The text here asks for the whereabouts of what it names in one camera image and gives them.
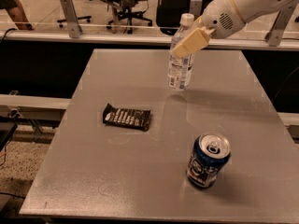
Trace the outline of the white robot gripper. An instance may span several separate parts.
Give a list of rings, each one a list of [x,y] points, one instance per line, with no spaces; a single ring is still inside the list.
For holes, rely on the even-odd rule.
[[[244,26],[244,19],[234,0],[213,0],[205,8],[202,16],[193,22],[193,30],[171,49],[171,54],[176,58],[194,54],[208,46],[210,37],[224,39]]]

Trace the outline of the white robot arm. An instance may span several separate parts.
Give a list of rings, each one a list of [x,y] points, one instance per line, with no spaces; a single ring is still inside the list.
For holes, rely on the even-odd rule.
[[[171,49],[182,58],[208,46],[209,40],[224,39],[258,17],[296,5],[298,0],[213,0],[191,29]]]

